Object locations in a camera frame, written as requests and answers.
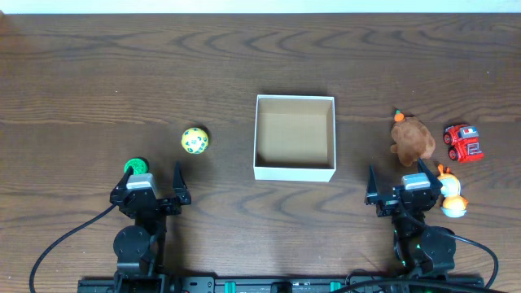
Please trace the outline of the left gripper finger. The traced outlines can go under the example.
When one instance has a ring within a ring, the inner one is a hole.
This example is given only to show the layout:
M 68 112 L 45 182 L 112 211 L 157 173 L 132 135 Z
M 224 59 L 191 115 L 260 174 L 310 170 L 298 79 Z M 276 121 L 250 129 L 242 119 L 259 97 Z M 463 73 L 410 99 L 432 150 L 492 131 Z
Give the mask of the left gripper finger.
M 129 177 L 134 174 L 134 169 L 132 167 L 128 167 L 123 175 L 123 177 L 120 179 L 120 181 L 116 184 L 115 190 L 125 190 L 126 184 L 129 180 Z
M 188 197 L 188 188 L 182 177 L 181 164 L 177 162 L 173 172 L 173 191 L 178 198 Z

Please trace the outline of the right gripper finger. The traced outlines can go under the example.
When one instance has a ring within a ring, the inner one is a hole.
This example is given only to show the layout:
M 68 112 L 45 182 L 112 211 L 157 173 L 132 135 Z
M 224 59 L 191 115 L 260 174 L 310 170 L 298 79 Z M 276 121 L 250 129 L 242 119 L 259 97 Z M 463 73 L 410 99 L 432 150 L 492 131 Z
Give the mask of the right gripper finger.
M 440 181 L 438 178 L 431 172 L 431 170 L 425 165 L 422 159 L 418 159 L 418 171 L 420 173 L 424 173 L 427 176 L 428 181 L 432 186 L 438 186 Z
M 374 174 L 373 166 L 369 167 L 369 181 L 366 188 L 366 196 L 377 196 L 378 195 L 378 187 L 376 184 L 376 178 Z

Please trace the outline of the green round toy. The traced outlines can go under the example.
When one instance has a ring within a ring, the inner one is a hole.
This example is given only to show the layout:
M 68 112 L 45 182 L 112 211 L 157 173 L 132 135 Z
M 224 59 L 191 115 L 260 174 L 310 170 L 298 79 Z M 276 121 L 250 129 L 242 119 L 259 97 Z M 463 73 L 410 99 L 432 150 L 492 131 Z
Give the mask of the green round toy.
M 149 163 L 146 159 L 142 157 L 134 157 L 128 160 L 124 166 L 124 172 L 131 168 L 133 170 L 133 175 L 140 175 L 149 172 Z

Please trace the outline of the orange rubber duck toy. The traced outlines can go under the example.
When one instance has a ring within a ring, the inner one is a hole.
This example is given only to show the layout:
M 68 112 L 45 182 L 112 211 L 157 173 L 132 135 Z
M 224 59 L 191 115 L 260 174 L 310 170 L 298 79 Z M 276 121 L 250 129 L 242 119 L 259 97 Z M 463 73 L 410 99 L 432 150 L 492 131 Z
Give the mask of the orange rubber duck toy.
M 441 210 L 451 218 L 459 218 L 466 214 L 468 200 L 461 196 L 461 182 L 455 177 L 449 167 L 439 164 L 437 169 L 440 173 L 438 180 L 441 182 L 441 194 L 444 196 Z

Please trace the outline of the yellow patterned ball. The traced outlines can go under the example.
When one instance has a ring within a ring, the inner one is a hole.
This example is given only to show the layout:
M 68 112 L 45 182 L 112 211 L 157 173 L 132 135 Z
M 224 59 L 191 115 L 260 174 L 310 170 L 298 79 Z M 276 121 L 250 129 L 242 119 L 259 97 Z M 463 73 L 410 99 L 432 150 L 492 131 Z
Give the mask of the yellow patterned ball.
M 190 154 L 201 154 L 209 145 L 209 136 L 201 128 L 189 128 L 182 134 L 182 147 Z

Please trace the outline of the brown plush toy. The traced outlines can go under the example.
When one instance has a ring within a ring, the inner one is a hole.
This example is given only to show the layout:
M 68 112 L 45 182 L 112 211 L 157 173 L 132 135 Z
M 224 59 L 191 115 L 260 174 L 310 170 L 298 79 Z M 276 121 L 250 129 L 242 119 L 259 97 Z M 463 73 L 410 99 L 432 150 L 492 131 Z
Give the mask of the brown plush toy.
M 400 110 L 395 112 L 391 136 L 394 143 L 390 152 L 396 154 L 405 167 L 419 159 L 430 159 L 436 148 L 435 139 L 425 124 L 416 116 L 405 116 Z

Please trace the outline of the red toy truck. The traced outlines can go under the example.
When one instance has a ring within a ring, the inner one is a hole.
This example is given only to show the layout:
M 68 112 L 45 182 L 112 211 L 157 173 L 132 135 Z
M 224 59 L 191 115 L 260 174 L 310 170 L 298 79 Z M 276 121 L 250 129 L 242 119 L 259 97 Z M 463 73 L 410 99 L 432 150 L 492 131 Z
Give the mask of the red toy truck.
M 484 153 L 479 145 L 479 132 L 473 125 L 452 125 L 444 130 L 444 143 L 449 146 L 448 155 L 459 163 L 479 161 Z

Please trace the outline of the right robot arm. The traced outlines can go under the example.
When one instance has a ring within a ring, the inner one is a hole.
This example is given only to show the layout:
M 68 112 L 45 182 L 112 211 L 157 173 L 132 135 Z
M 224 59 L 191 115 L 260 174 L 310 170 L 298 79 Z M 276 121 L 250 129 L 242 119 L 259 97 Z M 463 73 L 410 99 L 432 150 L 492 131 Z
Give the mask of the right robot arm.
M 378 217 L 392 219 L 394 252 L 408 275 L 437 276 L 455 268 L 452 231 L 425 223 L 425 213 L 437 204 L 441 187 L 421 160 L 416 173 L 403 176 L 401 184 L 387 193 L 379 191 L 375 172 L 369 169 L 365 204 L 376 207 Z

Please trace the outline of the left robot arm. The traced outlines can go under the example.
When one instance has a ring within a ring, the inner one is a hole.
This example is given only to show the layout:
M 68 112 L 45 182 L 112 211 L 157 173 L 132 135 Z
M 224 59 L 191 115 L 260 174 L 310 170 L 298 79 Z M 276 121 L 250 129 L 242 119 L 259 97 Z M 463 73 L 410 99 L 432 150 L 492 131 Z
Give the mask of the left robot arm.
M 124 175 L 109 196 L 110 203 L 134 220 L 115 237 L 117 272 L 125 276 L 151 276 L 163 262 L 166 218 L 191 204 L 191 195 L 182 177 L 181 165 L 173 170 L 173 195 L 160 199 L 155 178 L 146 159 L 127 161 Z

